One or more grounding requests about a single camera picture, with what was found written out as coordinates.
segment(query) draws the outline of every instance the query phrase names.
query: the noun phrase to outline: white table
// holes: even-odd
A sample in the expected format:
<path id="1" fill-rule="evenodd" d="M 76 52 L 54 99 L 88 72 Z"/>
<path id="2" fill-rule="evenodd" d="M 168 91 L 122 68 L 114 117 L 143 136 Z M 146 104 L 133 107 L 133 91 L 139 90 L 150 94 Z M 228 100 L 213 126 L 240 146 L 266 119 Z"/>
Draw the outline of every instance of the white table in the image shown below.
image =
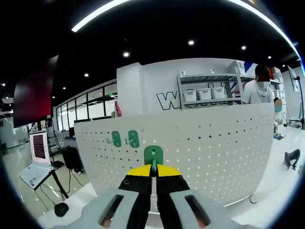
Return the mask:
<path id="1" fill-rule="evenodd" d="M 266 228 L 281 212 L 295 189 L 299 174 L 297 170 L 287 170 L 283 165 L 284 153 L 285 151 L 290 153 L 298 148 L 301 150 L 301 157 L 297 166 L 304 163 L 305 131 L 279 126 L 279 133 L 286 137 L 280 141 L 273 139 L 266 171 L 253 196 L 258 200 L 258 203 L 251 204 L 249 199 L 245 199 L 226 208 L 231 218 L 240 224 L 251 224 Z M 56 225 L 70 224 L 81 216 L 82 208 L 95 198 L 97 198 L 97 195 L 91 183 L 89 183 L 65 200 L 70 209 L 64 217 L 57 217 L 54 210 L 51 210 L 39 217 L 38 222 L 47 229 Z M 150 214 L 146 228 L 162 228 L 160 217 Z"/>

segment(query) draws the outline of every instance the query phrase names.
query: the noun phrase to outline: computer mouse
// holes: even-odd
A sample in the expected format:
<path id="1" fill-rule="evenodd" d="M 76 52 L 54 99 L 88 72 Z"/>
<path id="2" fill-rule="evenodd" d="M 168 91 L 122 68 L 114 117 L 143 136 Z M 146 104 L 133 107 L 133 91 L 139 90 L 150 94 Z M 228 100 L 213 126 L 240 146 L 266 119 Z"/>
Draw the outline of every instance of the computer mouse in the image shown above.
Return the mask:
<path id="1" fill-rule="evenodd" d="M 69 210 L 69 206 L 63 202 L 55 205 L 55 207 L 54 207 L 54 212 L 59 217 L 63 217 L 67 213 L 68 210 Z"/>

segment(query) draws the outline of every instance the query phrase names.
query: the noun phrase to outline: white storage box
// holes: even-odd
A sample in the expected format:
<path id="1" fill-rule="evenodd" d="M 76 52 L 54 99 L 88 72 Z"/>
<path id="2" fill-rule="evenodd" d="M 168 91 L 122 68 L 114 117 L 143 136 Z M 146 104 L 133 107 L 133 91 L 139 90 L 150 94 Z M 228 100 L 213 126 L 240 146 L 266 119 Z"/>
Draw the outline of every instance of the white storage box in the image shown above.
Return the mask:
<path id="1" fill-rule="evenodd" d="M 280 90 L 274 90 L 274 94 L 275 94 L 275 97 L 277 97 L 277 98 L 281 97 Z"/>
<path id="2" fill-rule="evenodd" d="M 233 74 L 246 75 L 246 72 L 245 72 L 245 69 L 244 69 L 244 62 L 242 62 L 242 61 L 233 61 L 229 65 L 229 71 L 230 71 L 230 73 L 233 73 Z"/>
<path id="3" fill-rule="evenodd" d="M 197 90 L 199 100 L 208 100 L 211 99 L 211 89 L 203 88 Z"/>
<path id="4" fill-rule="evenodd" d="M 224 87 L 215 87 L 211 89 L 212 99 L 224 99 Z"/>
<path id="5" fill-rule="evenodd" d="M 183 91 L 183 97 L 185 102 L 196 101 L 196 90 Z"/>
<path id="6" fill-rule="evenodd" d="M 282 77 L 282 74 L 279 72 L 279 73 L 273 73 L 273 77 L 275 80 L 277 80 L 279 83 L 282 83 L 283 82 L 283 77 Z"/>

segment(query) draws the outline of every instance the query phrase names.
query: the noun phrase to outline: white pegboard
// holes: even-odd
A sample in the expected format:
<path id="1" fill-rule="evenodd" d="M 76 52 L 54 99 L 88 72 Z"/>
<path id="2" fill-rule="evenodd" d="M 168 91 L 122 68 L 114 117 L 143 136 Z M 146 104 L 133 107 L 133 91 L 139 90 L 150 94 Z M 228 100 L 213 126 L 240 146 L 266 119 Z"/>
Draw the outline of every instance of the white pegboard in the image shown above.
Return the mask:
<path id="1" fill-rule="evenodd" d="M 256 191 L 270 155 L 273 116 L 273 104 L 212 107 L 76 123 L 75 133 L 97 195 L 144 165 L 147 146 L 160 146 L 164 165 L 225 206 Z M 138 148 L 124 143 L 130 130 L 138 133 Z M 120 133 L 121 147 L 107 143 L 112 131 Z M 158 212 L 156 200 L 154 189 L 152 212 Z"/>

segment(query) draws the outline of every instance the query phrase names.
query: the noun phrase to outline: led strip light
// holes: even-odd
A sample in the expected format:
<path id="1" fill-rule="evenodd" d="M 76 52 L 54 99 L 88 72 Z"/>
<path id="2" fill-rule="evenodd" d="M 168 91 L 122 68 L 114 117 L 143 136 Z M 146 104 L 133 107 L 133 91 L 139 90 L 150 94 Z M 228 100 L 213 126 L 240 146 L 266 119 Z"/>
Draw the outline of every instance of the led strip light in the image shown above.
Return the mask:
<path id="1" fill-rule="evenodd" d="M 105 13 L 106 11 L 119 6 L 125 2 L 128 2 L 131 0 L 113 0 L 101 7 L 99 7 L 97 10 L 93 11 L 92 13 L 90 13 L 88 16 L 86 16 L 85 18 L 83 18 L 80 22 L 78 22 L 73 28 L 72 31 L 73 32 L 77 32 L 78 30 L 80 30 L 82 27 L 84 27 L 87 23 L 89 23 L 91 20 L 93 20 L 94 18 L 96 18 L 97 16 Z M 294 50 L 294 52 L 296 53 L 296 55 L 299 57 L 300 60 L 301 56 L 298 53 L 298 51 L 296 50 L 295 46 L 292 44 L 291 40 L 287 37 L 287 35 L 272 21 L 270 20 L 268 17 L 266 17 L 264 14 L 262 14 L 260 11 L 258 11 L 257 9 L 255 9 L 254 7 L 252 7 L 251 5 L 241 1 L 241 0 L 227 0 L 230 1 L 236 5 L 239 5 L 249 11 L 251 11 L 252 13 L 254 13 L 256 16 L 260 17 L 261 19 L 263 19 L 265 22 L 267 22 L 269 25 L 271 25 L 287 42 L 288 44 L 291 46 L 291 48 Z"/>

